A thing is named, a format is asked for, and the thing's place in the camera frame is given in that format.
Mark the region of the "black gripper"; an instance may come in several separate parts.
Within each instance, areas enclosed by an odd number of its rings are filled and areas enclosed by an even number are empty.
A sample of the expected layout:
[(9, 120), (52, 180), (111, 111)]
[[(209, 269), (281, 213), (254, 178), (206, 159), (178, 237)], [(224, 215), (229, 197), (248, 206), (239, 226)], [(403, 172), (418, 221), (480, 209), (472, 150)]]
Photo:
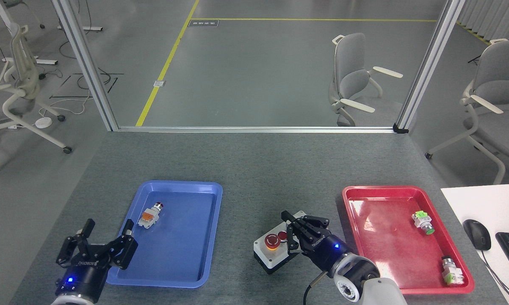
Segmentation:
[[(87, 241), (94, 225), (94, 220), (88, 219), (81, 230), (63, 241), (56, 263), (66, 268), (66, 272), (57, 284), (55, 291), (57, 297), (79, 296), (81, 299), (97, 303), (111, 266), (123, 270), (129, 266), (138, 248), (138, 242), (132, 235), (134, 222), (128, 219), (121, 234), (107, 243), (106, 254), (98, 258), (89, 254)], [(76, 248), (79, 254), (73, 257)]]
[(342, 256), (351, 252), (344, 241), (328, 230), (327, 217), (295, 218), (287, 210), (282, 211), (280, 217), (287, 226), (288, 254), (303, 253), (323, 272), (331, 272), (333, 266), (342, 260)]

